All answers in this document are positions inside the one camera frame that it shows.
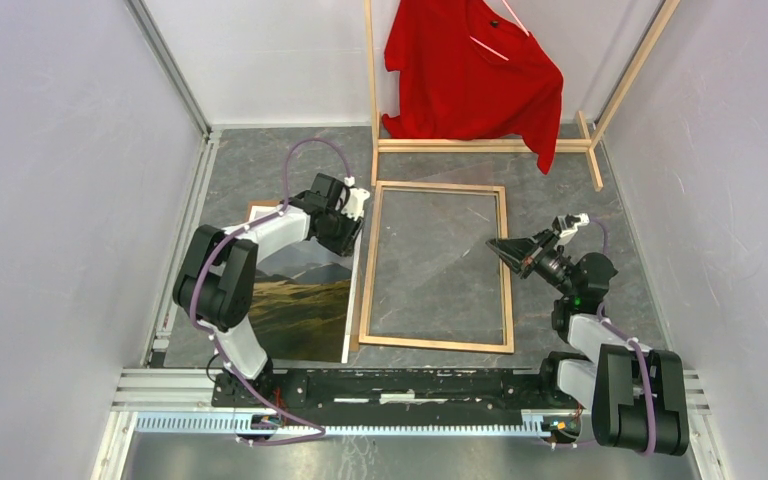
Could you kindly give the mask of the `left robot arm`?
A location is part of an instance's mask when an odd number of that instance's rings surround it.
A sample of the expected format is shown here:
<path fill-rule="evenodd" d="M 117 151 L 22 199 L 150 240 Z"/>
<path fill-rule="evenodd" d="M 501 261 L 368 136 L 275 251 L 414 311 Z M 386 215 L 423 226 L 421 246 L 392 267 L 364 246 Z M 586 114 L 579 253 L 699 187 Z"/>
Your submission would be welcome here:
<path fill-rule="evenodd" d="M 250 407 L 266 405 L 273 379 L 249 320 L 256 270 L 277 251 L 314 240 L 341 257 L 352 254 L 370 191 L 354 178 L 315 177 L 312 186 L 268 214 L 236 226 L 199 226 L 175 279 L 172 299 L 205 332 L 224 367 L 238 378 L 235 392 Z"/>

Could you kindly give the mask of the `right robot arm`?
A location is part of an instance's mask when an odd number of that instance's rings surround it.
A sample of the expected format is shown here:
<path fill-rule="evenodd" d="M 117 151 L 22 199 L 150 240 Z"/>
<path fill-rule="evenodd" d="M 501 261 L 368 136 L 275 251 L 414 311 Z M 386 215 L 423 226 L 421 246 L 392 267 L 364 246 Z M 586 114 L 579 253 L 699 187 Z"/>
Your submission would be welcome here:
<path fill-rule="evenodd" d="M 681 357 L 646 346 L 609 318 L 605 298 L 618 271 L 603 252 L 574 260 L 560 230 L 525 238 L 493 238 L 487 245 L 519 278 L 538 276 L 560 294 L 552 328 L 572 348 L 541 367 L 540 400 L 562 408 L 573 399 L 589 411 L 595 441 L 640 455 L 682 456 L 690 444 Z"/>

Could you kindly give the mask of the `wooden clothes rack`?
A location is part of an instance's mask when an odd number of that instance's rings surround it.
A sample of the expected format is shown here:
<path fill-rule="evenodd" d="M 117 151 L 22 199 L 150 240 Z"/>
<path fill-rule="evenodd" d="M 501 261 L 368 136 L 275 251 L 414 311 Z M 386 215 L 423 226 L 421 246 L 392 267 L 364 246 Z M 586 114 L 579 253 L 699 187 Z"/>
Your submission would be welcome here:
<path fill-rule="evenodd" d="M 625 67 L 611 96 L 609 97 L 600 116 L 589 124 L 584 113 L 576 113 L 579 129 L 577 138 L 562 138 L 556 141 L 556 151 L 562 154 L 583 154 L 587 157 L 593 188 L 599 192 L 604 188 L 604 181 L 596 157 L 596 147 L 602 142 L 608 127 L 618 113 L 623 100 L 634 85 L 650 54 L 662 36 L 669 21 L 678 9 L 679 0 L 662 1 L 650 21 L 645 34 L 639 42 L 634 54 Z M 365 15 L 366 55 L 369 85 L 369 101 L 371 111 L 372 160 L 370 183 L 376 187 L 382 182 L 379 178 L 379 156 L 401 153 L 516 153 L 530 154 L 529 147 L 521 140 L 515 139 L 484 139 L 484 140 L 446 140 L 446 139 L 391 139 L 381 134 L 381 112 L 378 109 L 376 85 L 376 56 L 374 48 L 374 28 L 372 2 L 363 2 Z"/>

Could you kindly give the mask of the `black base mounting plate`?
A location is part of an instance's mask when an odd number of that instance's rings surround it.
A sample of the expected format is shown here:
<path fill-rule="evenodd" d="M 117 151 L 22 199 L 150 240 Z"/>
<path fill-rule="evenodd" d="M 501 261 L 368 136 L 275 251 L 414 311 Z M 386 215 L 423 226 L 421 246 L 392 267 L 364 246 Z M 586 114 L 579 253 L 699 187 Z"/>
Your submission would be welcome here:
<path fill-rule="evenodd" d="M 587 409 L 546 373 L 511 368 L 288 368 L 248 387 L 223 371 L 211 404 L 276 405 L 325 427 L 514 426 L 524 410 L 558 415 Z"/>

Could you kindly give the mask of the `red t-shirt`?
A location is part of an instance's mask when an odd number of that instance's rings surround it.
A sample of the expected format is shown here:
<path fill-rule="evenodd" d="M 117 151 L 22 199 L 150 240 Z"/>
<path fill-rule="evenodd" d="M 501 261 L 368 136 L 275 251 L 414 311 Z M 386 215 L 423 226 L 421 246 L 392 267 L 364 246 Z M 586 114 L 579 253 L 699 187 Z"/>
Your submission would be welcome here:
<path fill-rule="evenodd" d="M 467 1 L 400 2 L 384 49 L 398 75 L 398 113 L 382 126 L 398 139 L 518 135 L 548 173 L 556 153 L 564 78 L 531 35 L 508 62 L 469 40 Z"/>

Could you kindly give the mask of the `pink clothes hanger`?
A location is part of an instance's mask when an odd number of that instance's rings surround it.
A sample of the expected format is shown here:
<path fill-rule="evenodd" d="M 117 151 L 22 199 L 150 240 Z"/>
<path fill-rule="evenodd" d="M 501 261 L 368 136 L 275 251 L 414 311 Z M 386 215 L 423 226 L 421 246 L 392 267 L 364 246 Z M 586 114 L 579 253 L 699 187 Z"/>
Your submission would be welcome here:
<path fill-rule="evenodd" d="M 511 1 L 467 1 L 465 25 L 472 44 L 500 62 L 508 62 L 531 37 Z"/>

